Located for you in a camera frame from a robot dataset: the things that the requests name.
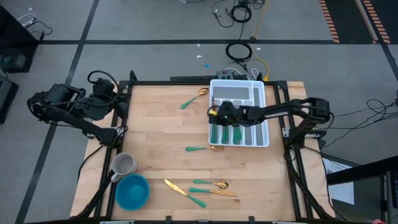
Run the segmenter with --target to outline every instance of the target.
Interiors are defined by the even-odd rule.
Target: black cable coil
[[[232,55],[229,53],[229,48],[230,48],[231,46],[234,46],[234,45],[242,45],[242,46],[244,46],[245,48],[247,48],[247,49],[249,50],[249,55],[246,56],[246,57],[242,57],[242,58],[236,58],[236,57],[232,56]],[[225,48],[225,53],[226,53],[226,55],[227,55],[231,60],[233,60],[234,62],[240,64],[240,66],[242,66],[243,69],[245,69],[246,71],[248,70],[248,69],[246,68],[245,65],[242,65],[242,64],[241,64],[241,62],[248,62],[248,61],[251,59],[251,56],[252,56],[252,54],[253,54],[253,51],[251,50],[251,47],[250,47],[248,44],[245,44],[245,43],[242,43],[242,42],[230,43],[230,44],[228,44],[228,45],[226,46],[226,48]]]
[[[234,13],[235,13],[235,10],[237,10],[237,9],[240,9],[240,10],[242,10],[242,11],[245,11],[244,19],[237,19],[237,18],[235,17]],[[234,7],[231,9],[231,12],[230,12],[230,15],[229,15],[229,16],[231,16],[231,18],[232,18],[233,21],[238,22],[238,23],[249,22],[249,20],[251,19],[251,10],[250,10],[249,7],[247,7],[247,5],[238,4],[238,5],[234,6]]]

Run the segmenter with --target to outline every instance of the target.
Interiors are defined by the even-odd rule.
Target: table frame
[[[127,105],[129,107],[130,105],[130,99],[132,97],[132,88],[134,85],[210,85],[210,79],[209,80],[201,80],[201,81],[195,81],[195,80],[191,80],[191,81],[138,81],[137,77],[135,76],[133,71],[130,71],[130,80],[129,81],[120,81],[120,86],[122,88],[127,87],[127,94],[129,95],[128,98],[128,102]],[[289,101],[290,100],[290,96],[289,96],[289,90],[288,90],[288,85],[286,81],[271,81],[271,82],[264,82],[265,86],[272,86],[274,88],[274,94],[275,94],[275,101],[277,104],[281,103],[281,97],[280,97],[280,92],[279,90],[282,90],[283,95],[284,95],[284,99],[285,101]],[[295,123],[294,123],[294,119],[292,115],[287,115],[288,120],[289,120],[289,126],[290,127],[294,127]],[[294,165],[292,162],[292,157],[289,153],[290,151],[290,146],[288,146],[285,143],[285,138],[283,137],[283,133],[282,133],[282,128],[286,128],[285,125],[285,120],[284,117],[279,117],[279,124],[280,124],[280,133],[282,135],[282,139],[284,140],[284,151],[287,152],[286,153],[286,166],[288,169],[294,169]],[[114,112],[113,114],[113,118],[112,118],[112,123],[111,126],[116,126],[118,122],[118,116],[116,114],[116,112]],[[127,123],[127,118],[122,120],[122,125],[126,125]],[[116,148],[116,153],[120,153],[123,150],[123,140],[124,137],[122,138],[122,143],[119,147]],[[102,185],[102,183],[105,182],[106,176],[108,174],[109,171],[109,164],[111,162],[111,156],[112,156],[112,148],[107,148],[106,150],[106,155],[105,155],[105,159],[104,159],[104,165],[103,165],[103,170],[102,170],[102,175],[101,175],[101,180],[100,180],[100,186]],[[305,178],[305,171],[304,171],[304,167],[303,167],[303,160],[302,160],[302,156],[300,153],[300,149],[294,149],[294,153],[296,155],[296,163],[297,163],[297,176],[292,177],[293,175],[289,175],[289,184],[290,184],[290,191],[291,191],[291,195],[292,195],[292,203],[293,203],[293,208],[294,208],[294,213],[295,213],[295,219],[296,222],[306,222],[306,223],[344,223],[344,224],[350,224],[350,223],[355,223],[355,222],[344,222],[344,221],[339,221],[339,220],[325,220],[325,219],[315,219],[313,217],[313,212],[312,212],[312,206],[311,206],[311,197],[312,194],[308,191],[309,193],[309,198],[304,197],[304,204],[305,204],[305,211],[307,213],[306,217],[303,217],[301,215],[301,211],[300,211],[300,204],[299,204],[299,198],[297,195],[297,188],[296,188],[296,184],[301,188],[301,190],[306,189],[307,188],[307,181]],[[114,198],[115,198],[115,192],[116,192],[116,185],[117,183],[112,183],[111,184],[111,188],[109,191],[109,199],[108,199],[108,203],[106,206],[106,214],[105,216],[100,216],[101,213],[101,209],[102,209],[102,200],[103,197],[100,198],[100,200],[98,201],[98,203],[96,204],[95,207],[95,211],[94,211],[94,216],[93,217],[71,217],[71,219],[69,220],[55,220],[55,221],[50,221],[50,222],[40,222],[41,224],[47,224],[47,223],[92,223],[92,224],[97,224],[100,222],[106,222],[106,221],[111,221],[111,217],[112,217],[112,212],[113,212],[113,205],[114,205]],[[189,223],[193,223],[193,222],[198,222],[200,223],[201,221],[197,221],[197,220],[190,220],[190,221],[172,221],[172,217],[171,216],[166,216],[164,221],[151,221],[151,220],[129,220],[126,221],[126,223],[158,223],[158,224],[171,224],[171,223],[180,223],[180,224],[189,224]],[[249,223],[249,224],[255,224],[255,223],[278,223],[278,222],[256,222],[255,221],[255,217],[248,217],[248,222],[245,221],[238,221],[238,222],[224,222],[224,221],[203,221],[203,222],[207,222],[207,223],[213,223],[213,224],[225,224],[225,223],[234,223],[234,224],[240,224],[240,223]]]
[[[130,76],[132,76],[132,83],[130,83],[130,85],[128,86],[127,89],[127,93],[131,95],[131,91],[132,91],[132,87],[134,85],[210,85],[209,81],[170,81],[170,82],[164,82],[164,81],[138,81],[137,77],[135,76],[134,72],[130,72]],[[281,103],[281,98],[280,98],[280,93],[279,93],[279,88],[283,91],[284,94],[284,98],[285,101],[290,101],[290,96],[289,96],[289,90],[288,90],[288,86],[287,86],[287,82],[286,81],[274,81],[274,82],[264,82],[265,86],[272,86],[274,88],[274,94],[275,94],[275,99],[276,99],[276,103],[279,104]],[[294,127],[295,123],[294,123],[294,119],[292,115],[288,115],[289,118],[289,126],[290,127]],[[114,114],[113,119],[112,119],[112,126],[115,126],[117,122],[117,116]],[[122,122],[122,126],[126,125],[127,120],[123,120]],[[280,133],[283,136],[282,133],[282,128],[286,128],[285,125],[285,120],[283,119],[283,117],[279,117],[279,125],[280,125]],[[116,153],[120,153],[123,149],[123,144],[121,144],[117,149],[116,149]],[[105,155],[105,160],[104,160],[104,166],[103,166],[103,171],[102,171],[102,175],[101,175],[101,182],[100,185],[104,182],[104,179],[106,177],[106,174],[108,172],[109,169],[109,163],[111,160],[111,149],[107,149],[106,151],[106,155]],[[284,144],[284,151],[285,152],[289,152],[290,151],[290,147],[286,144]],[[300,153],[299,149],[295,149],[295,155],[296,155],[296,161],[297,161],[297,170],[298,173],[300,175],[300,179],[302,181],[302,183],[304,184],[305,187],[307,187],[307,181],[305,178],[305,171],[304,171],[304,166],[303,166],[303,160],[302,160],[302,156]],[[293,167],[293,163],[292,163],[292,158],[290,153],[286,153],[287,156],[287,160],[286,164],[287,166],[292,166]],[[108,206],[106,208],[106,216],[107,217],[112,217],[112,211],[113,211],[113,205],[114,205],[114,196],[115,196],[115,191],[116,191],[116,184],[117,183],[112,183],[111,184],[111,190],[109,193],[109,199],[108,199]],[[294,213],[295,213],[295,218],[296,220],[298,220],[299,218],[301,218],[301,211],[300,211],[300,205],[299,205],[299,198],[297,195],[297,188],[296,188],[296,184],[294,182],[294,179],[289,176],[289,184],[290,184],[290,191],[292,194],[292,202],[293,202],[293,208],[294,208]],[[313,218],[313,213],[312,213],[312,208],[310,205],[310,202],[308,201],[308,199],[306,197],[304,197],[304,204],[305,204],[305,209],[306,209],[306,213],[307,213],[307,217],[308,218]],[[102,200],[100,200],[96,206],[95,209],[95,217],[98,217],[100,215],[100,211],[101,211],[101,205],[102,205]]]

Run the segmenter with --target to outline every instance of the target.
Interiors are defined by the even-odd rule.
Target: paper sheet
[[[349,169],[350,166],[341,164],[339,162],[330,161],[328,159],[323,158],[323,162],[325,163],[326,173],[331,174],[334,172],[338,172],[341,170]],[[341,202],[346,202],[354,205],[354,182],[337,184],[329,186],[330,197],[339,200]]]

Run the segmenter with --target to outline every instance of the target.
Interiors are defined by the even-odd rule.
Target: orange striped floor marking
[[[336,43],[340,43],[340,39],[336,32],[335,25],[333,24],[333,21],[330,17],[330,13],[329,13],[329,10],[328,10],[325,0],[319,0],[319,5],[321,5],[323,16],[325,16],[326,23],[328,24],[329,31],[330,31],[331,37],[333,38],[333,41]]]
[[[386,33],[386,30],[384,29],[384,26],[383,26],[382,22],[380,21],[379,16],[377,15],[376,11],[374,10],[372,2],[370,0],[363,0],[363,3],[365,4],[366,10],[368,10],[369,14],[371,15],[371,19],[375,23],[377,30],[381,34],[381,38],[383,39],[383,41],[385,43],[390,44],[391,43],[390,37]]]
[[[365,22],[366,27],[368,28],[369,33],[371,34],[372,43],[375,44],[377,38],[374,36],[373,31],[372,31],[372,29],[371,29],[371,25],[368,23],[368,20],[366,19],[366,16],[365,16],[364,12],[361,10],[361,6],[359,6],[359,2],[358,2],[358,1],[360,1],[360,0],[355,0],[356,7],[357,7],[358,10],[360,11],[360,13],[361,13],[361,15],[362,15],[362,19],[363,19],[363,21]]]

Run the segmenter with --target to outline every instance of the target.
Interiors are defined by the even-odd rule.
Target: mug handle
[[[118,175],[118,174],[113,174],[112,177],[111,177],[111,181],[115,183],[115,182],[120,180],[120,177],[121,176]]]

